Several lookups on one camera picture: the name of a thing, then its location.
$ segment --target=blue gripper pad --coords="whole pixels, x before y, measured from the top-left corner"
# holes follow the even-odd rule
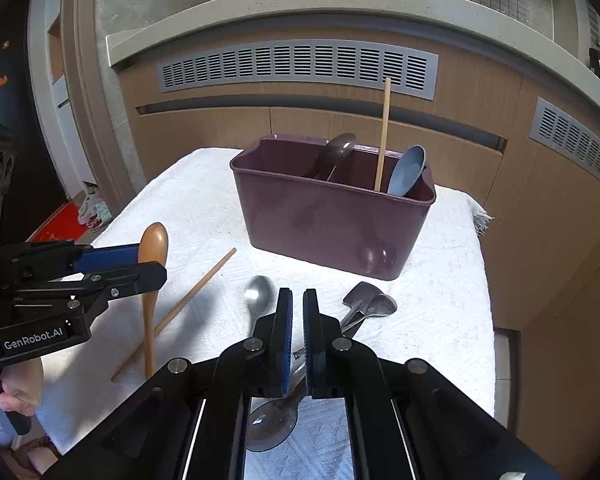
[[[306,394],[322,398],[326,383],[326,352],[318,296],[314,288],[308,288],[302,295],[302,323],[304,347],[306,349]]]
[[[74,271],[93,274],[99,270],[115,269],[138,263],[138,244],[87,249],[74,261]]]
[[[288,395],[293,313],[293,293],[288,288],[281,288],[269,343],[269,395],[271,397]]]

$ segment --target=white towel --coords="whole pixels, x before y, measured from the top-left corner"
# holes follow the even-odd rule
[[[165,225],[168,280],[158,296],[156,322],[231,247],[237,248],[158,337],[157,365],[176,356],[192,362],[213,358],[246,338],[249,315],[242,295],[256,274],[268,276],[276,288],[293,291],[294,349],[302,346],[305,289],[316,288],[320,311],[341,319],[347,313],[342,298],[365,280],[395,298],[398,311],[366,320],[356,339],[381,358],[399,363],[412,357],[427,360],[493,414],[493,325],[474,227],[484,210],[465,193],[436,186],[438,199],[401,275],[392,282],[368,279],[251,247],[229,168],[237,153],[207,148],[185,156],[151,181],[94,243],[137,243],[152,222]],[[61,452],[143,382],[141,360],[116,384],[109,381],[142,340],[139,298],[111,301],[91,330],[90,341],[43,358],[45,387],[38,418]],[[351,478],[341,406],[339,400],[305,399],[298,426],[282,446],[248,454],[246,478]]]

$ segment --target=stainless steel spoon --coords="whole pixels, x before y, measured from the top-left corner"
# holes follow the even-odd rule
[[[356,326],[358,323],[362,323],[368,317],[390,316],[396,310],[398,310],[398,304],[395,303],[394,298],[387,294],[378,294],[369,302],[369,306],[366,308],[364,316],[353,321],[352,323],[349,323],[347,326],[342,327],[342,333],[344,334],[347,330]]]
[[[398,310],[394,298],[387,294],[378,294],[371,299],[366,314],[342,329],[344,334],[350,328],[362,323],[367,317],[389,316]],[[282,444],[298,423],[298,405],[306,395],[306,356],[300,355],[302,364],[293,373],[290,380],[288,397],[266,402],[253,410],[247,423],[246,445],[254,452],[268,451]]]
[[[338,163],[351,153],[355,145],[356,136],[354,134],[341,134],[334,137],[323,147],[311,169],[303,176],[322,180],[323,174],[329,171],[327,176],[327,180],[329,180]]]
[[[298,423],[298,404],[306,395],[306,364],[291,376],[294,387],[288,397],[275,399],[259,406],[247,422],[246,445],[256,453],[282,444]]]
[[[353,287],[342,300],[349,307],[349,312],[342,318],[340,327],[347,326],[357,313],[364,314],[372,298],[382,294],[382,290],[369,282],[360,282]]]
[[[244,291],[244,302],[249,308],[250,328],[249,335],[253,334],[256,327],[256,321],[262,316],[273,298],[273,286],[265,276],[254,276],[247,289]]]
[[[351,316],[347,314],[340,322],[340,329],[342,330],[342,335],[349,338],[351,338],[353,334],[347,334],[346,332],[349,331],[351,328],[359,325],[368,317],[384,317],[393,314],[396,310],[398,310],[398,304],[395,303],[394,298],[392,298],[391,296],[381,293],[376,294],[374,297],[372,297],[371,300],[369,300],[368,304],[365,305],[362,310],[356,310],[355,307],[352,307],[351,310],[352,311],[350,311],[349,313],[351,314]],[[359,316],[360,314],[362,315],[359,318],[352,321],[353,316]],[[302,347],[301,349],[293,352],[294,359],[301,358],[304,355],[305,351],[305,347]]]

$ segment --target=purple plastic container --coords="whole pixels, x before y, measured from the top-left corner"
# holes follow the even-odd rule
[[[251,245],[355,274],[400,275],[429,207],[436,201],[426,168],[408,198],[387,195],[399,153],[384,158],[373,191],[378,149],[356,146],[330,182],[304,178],[325,139],[266,136],[230,163]]]

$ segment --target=wooden chopstick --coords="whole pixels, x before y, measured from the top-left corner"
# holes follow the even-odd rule
[[[384,105],[382,106],[382,130],[380,132],[380,149],[378,150],[378,165],[376,166],[376,183],[374,191],[380,191],[382,169],[384,168],[384,152],[386,150],[386,131],[389,127],[389,101],[391,99],[391,78],[384,78]]]
[[[212,269],[206,273],[199,282],[197,282],[191,290],[182,298],[176,305],[167,312],[167,314],[160,320],[154,328],[154,338],[158,337],[158,334],[162,332],[165,327],[173,320],[174,317],[178,315],[178,313],[183,309],[183,307],[189,303],[189,300],[193,298],[202,287],[206,285],[206,283],[221,269],[221,267],[227,263],[229,258],[231,258],[235,254],[235,247],[231,249],[227,254],[224,255],[222,260],[216,263]],[[118,369],[111,376],[111,382],[115,382],[118,377],[124,372],[127,368],[129,368],[133,363],[135,363],[142,356],[142,348],[144,345],[144,341],[141,342],[138,347],[133,351],[133,353],[126,358],[125,362],[123,362]]]

